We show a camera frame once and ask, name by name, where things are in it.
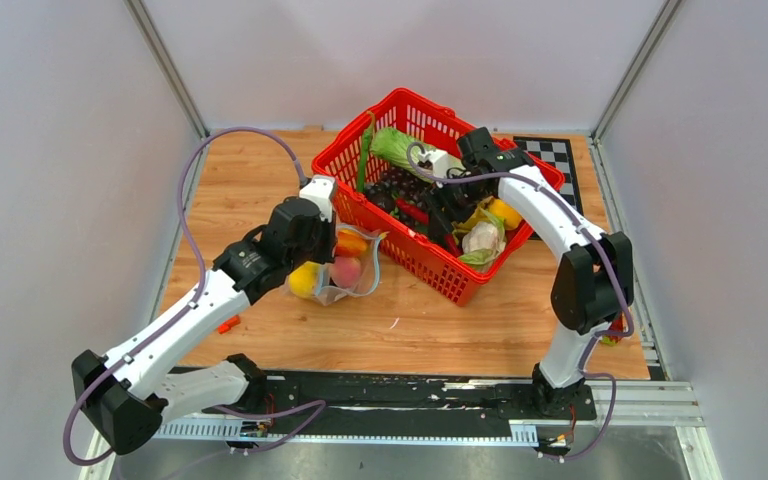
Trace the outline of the yellow pear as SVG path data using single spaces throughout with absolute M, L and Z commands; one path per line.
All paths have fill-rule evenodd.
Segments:
M 290 292 L 299 298 L 313 298 L 319 285 L 321 267 L 321 264 L 315 262 L 305 262 L 295 269 L 287 277 Z

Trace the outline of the pink peach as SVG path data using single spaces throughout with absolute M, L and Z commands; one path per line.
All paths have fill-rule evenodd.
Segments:
M 352 289 L 361 279 L 363 266 L 359 258 L 336 257 L 328 271 L 335 286 Z

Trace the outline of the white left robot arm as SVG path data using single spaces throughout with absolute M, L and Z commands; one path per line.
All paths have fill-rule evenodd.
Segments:
M 187 298 L 180 299 L 130 340 L 72 363 L 80 410 L 118 455 L 129 454 L 159 428 L 208 408 L 258 411 L 266 375 L 243 354 L 210 367 L 173 373 L 179 360 L 233 315 L 281 286 L 307 261 L 332 259 L 336 244 L 331 200 L 288 197 L 260 225 L 229 244 Z

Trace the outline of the clear zip top bag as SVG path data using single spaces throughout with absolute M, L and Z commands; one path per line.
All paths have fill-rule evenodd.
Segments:
M 334 260 L 304 263 L 287 277 L 283 289 L 322 306 L 371 295 L 381 280 L 379 250 L 386 237 L 383 231 L 339 225 Z

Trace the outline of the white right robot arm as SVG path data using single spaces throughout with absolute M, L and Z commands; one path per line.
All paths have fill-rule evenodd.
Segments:
M 486 128 L 460 136 L 456 145 L 457 157 L 419 142 L 407 148 L 411 167 L 433 185 L 426 196 L 427 232 L 435 243 L 449 242 L 456 224 L 495 197 L 549 247 L 557 260 L 550 301 L 559 324 L 548 353 L 534 367 L 529 402 L 540 415 L 556 417 L 583 386 L 598 339 L 629 314 L 631 241 L 587 220 L 547 182 L 535 158 L 517 147 L 502 149 Z

